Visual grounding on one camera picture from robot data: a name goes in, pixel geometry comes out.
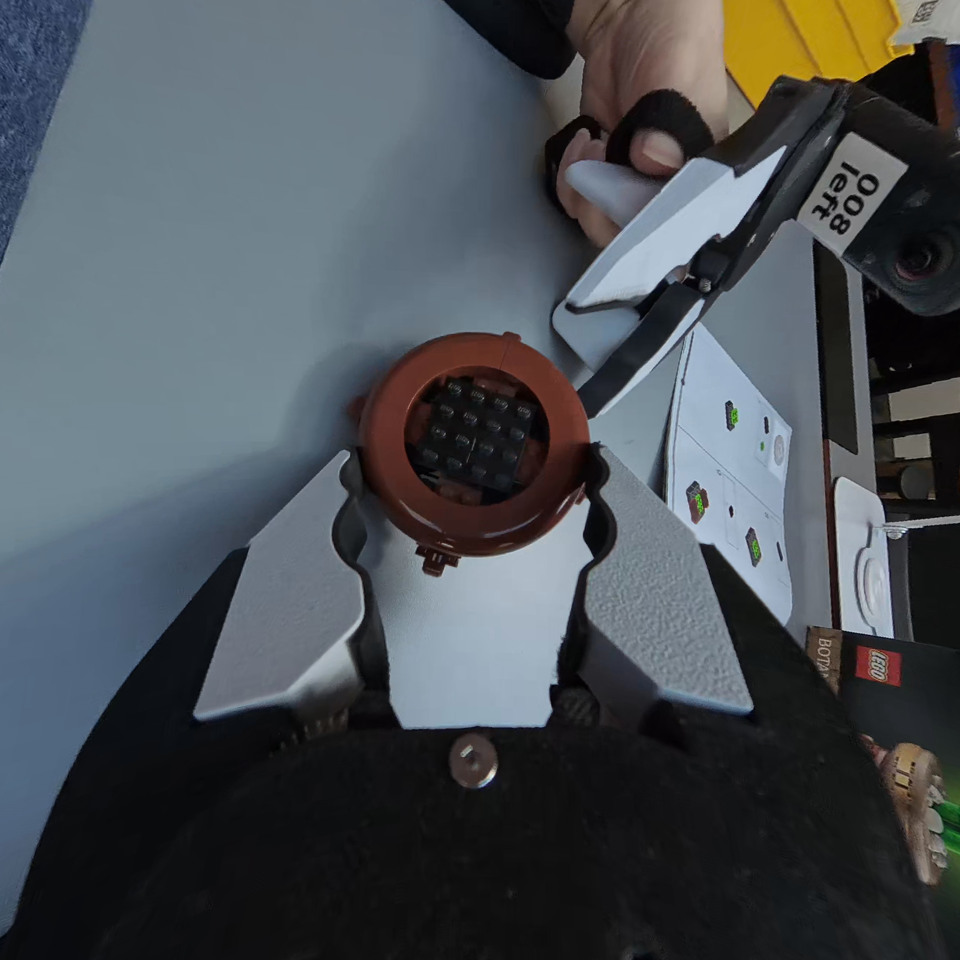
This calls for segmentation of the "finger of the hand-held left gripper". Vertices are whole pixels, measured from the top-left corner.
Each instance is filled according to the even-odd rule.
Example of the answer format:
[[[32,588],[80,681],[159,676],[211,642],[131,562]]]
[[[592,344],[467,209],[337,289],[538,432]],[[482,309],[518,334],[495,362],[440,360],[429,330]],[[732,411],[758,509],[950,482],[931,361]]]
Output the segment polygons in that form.
[[[566,295],[575,313],[640,301],[714,237],[728,236],[773,178],[781,146],[740,173],[716,159],[690,159],[662,185],[599,160],[572,163],[564,180],[620,230]]]
[[[577,316],[627,310],[637,323],[599,369],[579,388],[589,420],[612,409],[657,366],[711,305],[711,282],[661,281],[637,303],[608,302],[577,306]]]

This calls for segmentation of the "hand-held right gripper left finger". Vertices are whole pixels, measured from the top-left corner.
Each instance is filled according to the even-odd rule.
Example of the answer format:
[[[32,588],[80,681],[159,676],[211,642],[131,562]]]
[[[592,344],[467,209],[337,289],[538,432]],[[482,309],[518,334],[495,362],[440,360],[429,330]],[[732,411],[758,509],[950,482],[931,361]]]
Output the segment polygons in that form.
[[[311,720],[388,693],[354,449],[339,451],[248,543],[194,706],[199,722],[283,709]]]

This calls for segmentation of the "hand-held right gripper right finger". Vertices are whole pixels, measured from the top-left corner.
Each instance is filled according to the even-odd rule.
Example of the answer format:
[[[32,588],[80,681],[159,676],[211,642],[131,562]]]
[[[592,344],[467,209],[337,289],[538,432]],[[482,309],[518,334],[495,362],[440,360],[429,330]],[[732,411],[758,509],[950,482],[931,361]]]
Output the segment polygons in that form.
[[[701,544],[605,444],[584,461],[589,552],[558,649],[557,690],[623,727],[661,703],[747,716],[754,701]]]

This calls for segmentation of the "building instruction booklet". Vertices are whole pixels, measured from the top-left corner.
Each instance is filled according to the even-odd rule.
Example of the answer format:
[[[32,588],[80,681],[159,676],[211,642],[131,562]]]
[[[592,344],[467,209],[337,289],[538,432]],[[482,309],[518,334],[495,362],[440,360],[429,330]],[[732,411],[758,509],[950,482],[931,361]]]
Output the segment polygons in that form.
[[[792,429],[709,330],[684,338],[665,446],[664,499],[786,626],[785,504]]]

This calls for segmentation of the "yellow plastic bin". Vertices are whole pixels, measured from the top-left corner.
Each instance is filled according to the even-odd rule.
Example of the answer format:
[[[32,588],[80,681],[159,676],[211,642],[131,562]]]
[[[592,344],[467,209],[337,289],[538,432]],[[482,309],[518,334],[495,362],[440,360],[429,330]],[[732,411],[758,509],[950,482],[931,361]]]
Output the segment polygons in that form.
[[[758,107],[786,75],[857,81],[914,52],[893,1],[725,1],[726,69]]]

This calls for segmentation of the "round brown black brick base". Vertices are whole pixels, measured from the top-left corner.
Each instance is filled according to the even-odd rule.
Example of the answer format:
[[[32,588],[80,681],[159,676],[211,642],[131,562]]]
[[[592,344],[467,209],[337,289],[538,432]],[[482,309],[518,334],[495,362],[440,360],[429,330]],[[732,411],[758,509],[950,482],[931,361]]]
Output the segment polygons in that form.
[[[586,496],[587,413],[570,380],[519,334],[425,342],[355,416],[366,487],[428,576],[530,546]]]

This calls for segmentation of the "person's left forearm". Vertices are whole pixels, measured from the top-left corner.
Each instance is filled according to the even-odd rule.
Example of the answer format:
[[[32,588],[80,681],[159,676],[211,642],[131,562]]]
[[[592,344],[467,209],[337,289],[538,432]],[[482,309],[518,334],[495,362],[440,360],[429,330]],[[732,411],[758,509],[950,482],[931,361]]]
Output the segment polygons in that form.
[[[575,48],[567,34],[573,1],[446,1],[482,39],[540,80],[560,78]]]

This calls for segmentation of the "person's left hand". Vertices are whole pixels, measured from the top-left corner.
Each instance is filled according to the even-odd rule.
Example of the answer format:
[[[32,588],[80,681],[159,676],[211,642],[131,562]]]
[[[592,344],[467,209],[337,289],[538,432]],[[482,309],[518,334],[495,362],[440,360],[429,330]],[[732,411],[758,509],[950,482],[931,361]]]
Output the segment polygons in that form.
[[[701,114],[715,139],[726,138],[727,74],[721,1],[576,1],[566,33],[583,57],[581,114],[607,133],[644,95],[676,90]],[[564,211],[597,247],[619,227],[565,181],[570,164],[600,161],[605,145],[580,130],[558,167],[557,195]],[[681,146],[658,129],[632,138],[630,163],[647,176],[674,174],[685,163]]]

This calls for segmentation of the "white numbered paper bag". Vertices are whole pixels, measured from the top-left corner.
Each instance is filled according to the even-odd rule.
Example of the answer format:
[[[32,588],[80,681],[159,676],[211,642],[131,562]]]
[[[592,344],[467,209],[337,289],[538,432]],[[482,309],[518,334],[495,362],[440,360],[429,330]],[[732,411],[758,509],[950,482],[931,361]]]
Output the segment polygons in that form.
[[[927,41],[959,45],[959,1],[895,1],[899,26],[893,46]]]

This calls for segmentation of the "black flat panel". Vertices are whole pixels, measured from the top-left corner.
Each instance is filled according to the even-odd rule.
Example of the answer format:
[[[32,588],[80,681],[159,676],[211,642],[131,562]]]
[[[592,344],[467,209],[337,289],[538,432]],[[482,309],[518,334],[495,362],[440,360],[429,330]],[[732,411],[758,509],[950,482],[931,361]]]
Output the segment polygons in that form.
[[[813,243],[822,436],[858,455],[858,416],[848,277],[843,263]]]

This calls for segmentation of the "white board stand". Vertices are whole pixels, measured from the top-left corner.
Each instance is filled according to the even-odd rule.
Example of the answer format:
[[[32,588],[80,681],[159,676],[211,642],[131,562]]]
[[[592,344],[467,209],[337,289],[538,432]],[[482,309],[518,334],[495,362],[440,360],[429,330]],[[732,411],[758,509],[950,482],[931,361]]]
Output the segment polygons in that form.
[[[889,505],[852,479],[833,483],[834,622],[880,639],[914,642],[909,549],[919,534],[958,532],[958,507]]]

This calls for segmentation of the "black plant toy box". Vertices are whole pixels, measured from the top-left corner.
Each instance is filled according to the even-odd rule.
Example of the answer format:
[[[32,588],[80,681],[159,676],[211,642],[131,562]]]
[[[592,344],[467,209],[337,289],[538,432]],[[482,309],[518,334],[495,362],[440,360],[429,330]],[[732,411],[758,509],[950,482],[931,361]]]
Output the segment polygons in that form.
[[[959,653],[811,627],[806,653],[873,761],[918,877],[958,873]]]

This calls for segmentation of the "person's blue jeans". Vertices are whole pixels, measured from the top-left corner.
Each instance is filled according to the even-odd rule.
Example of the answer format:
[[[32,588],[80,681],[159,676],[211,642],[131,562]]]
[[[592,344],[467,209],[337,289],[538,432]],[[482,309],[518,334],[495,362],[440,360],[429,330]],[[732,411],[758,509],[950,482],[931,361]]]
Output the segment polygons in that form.
[[[1,3],[1,254],[13,236],[90,1]]]

